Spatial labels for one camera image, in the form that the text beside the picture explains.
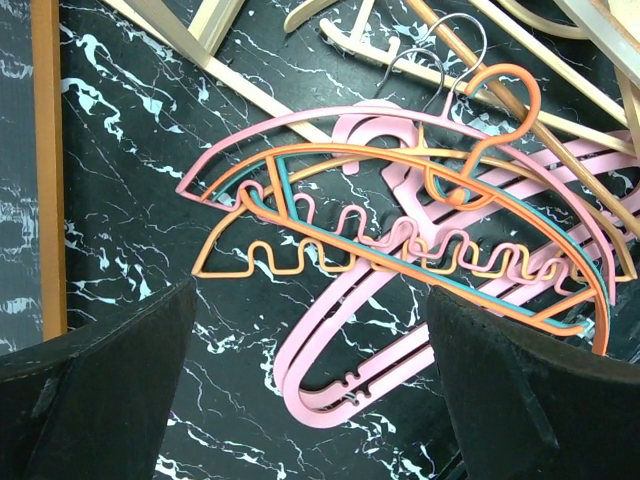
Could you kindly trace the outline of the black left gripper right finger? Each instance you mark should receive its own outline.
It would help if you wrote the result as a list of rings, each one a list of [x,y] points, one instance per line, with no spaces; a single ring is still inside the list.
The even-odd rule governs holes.
[[[472,479],[636,479],[639,368],[436,287],[430,343]]]

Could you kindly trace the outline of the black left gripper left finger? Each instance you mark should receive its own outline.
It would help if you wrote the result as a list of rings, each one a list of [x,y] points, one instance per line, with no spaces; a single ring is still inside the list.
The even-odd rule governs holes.
[[[196,308],[188,279],[2,356],[2,478],[152,478]]]

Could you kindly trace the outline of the orange plastic hanger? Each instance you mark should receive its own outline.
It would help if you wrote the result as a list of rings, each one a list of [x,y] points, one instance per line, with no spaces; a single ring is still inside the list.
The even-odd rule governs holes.
[[[376,132],[376,136],[369,140],[369,135],[366,133],[363,135],[362,133],[356,133],[356,140],[347,140],[347,143],[354,144],[368,144],[372,147],[386,148],[386,149],[398,149],[401,147],[401,141],[396,135],[381,135],[380,131],[387,130],[385,127],[381,127],[375,125],[373,130]],[[423,124],[420,122],[410,123],[409,127],[418,127],[418,134],[421,134],[423,137],[423,142],[426,144],[425,146],[428,148],[437,148],[437,149],[451,149],[455,151],[470,151],[476,145],[476,139],[472,137],[467,137],[461,133],[454,132],[447,128],[442,128],[435,125]],[[361,124],[356,124],[356,131],[362,128]],[[347,167],[350,165],[358,164],[365,161],[356,161],[353,163],[347,163],[338,167]],[[396,173],[386,161],[384,162],[384,168],[382,171],[382,175],[384,180],[388,183],[390,189],[392,190],[397,202],[401,208],[401,215],[398,217],[402,217],[405,213],[404,207],[406,203],[409,201],[411,197],[416,197],[418,201],[423,205],[428,205],[431,203],[431,197],[429,194],[420,189],[416,182],[413,181],[410,177],[408,171],[403,171],[401,173]],[[315,218],[315,204],[311,197],[305,195],[303,192],[298,190],[297,183],[295,182],[292,186],[294,192],[301,194],[302,198],[298,201],[297,208],[300,214],[312,213],[314,216],[314,221],[319,226],[326,229],[334,229],[336,227],[341,227],[345,234],[353,234],[358,229],[363,229],[365,233],[370,236],[367,231],[368,224],[368,215],[362,209],[361,206],[357,204],[349,204],[340,210],[338,214],[338,218],[333,226],[325,226],[324,224],[318,222]],[[236,197],[236,191],[234,188],[227,189],[220,196],[220,206],[216,207],[224,211],[227,205],[230,205],[234,202]],[[481,249],[481,254],[483,256],[488,256],[491,253],[491,250],[498,244],[503,242],[513,242],[513,243],[521,243],[528,247],[531,251],[539,251],[543,249],[548,240],[546,236],[541,234],[535,227],[529,225],[525,221],[520,218],[513,216],[510,212],[506,210],[499,210],[489,216],[486,216],[479,221],[468,226],[467,231],[469,236],[478,244]],[[381,272],[390,272],[396,273],[392,271],[377,269],[377,268],[365,268],[365,267],[357,267],[345,272],[355,272],[358,268],[364,269],[374,269]],[[535,289],[533,287],[523,288],[520,285],[506,285],[504,283],[498,283],[494,285],[488,285],[486,279],[478,278],[473,276],[467,270],[458,270],[454,272],[451,276],[454,281],[457,281],[463,285],[470,286],[475,289],[486,288],[489,293],[496,293],[502,298],[515,297],[516,299],[522,301],[524,308],[531,310],[533,312],[540,312],[555,303],[561,301],[561,296],[558,295],[555,289],[546,288],[542,290]],[[585,323],[586,329],[592,329],[595,334],[595,311],[594,304],[591,301],[582,302],[562,313],[558,313],[555,316],[556,320],[561,321],[567,324],[575,324],[575,323]],[[606,348],[604,351],[598,351],[594,347],[594,337],[593,337],[593,346],[592,350],[595,354],[602,355],[607,351],[608,342],[606,344]]]

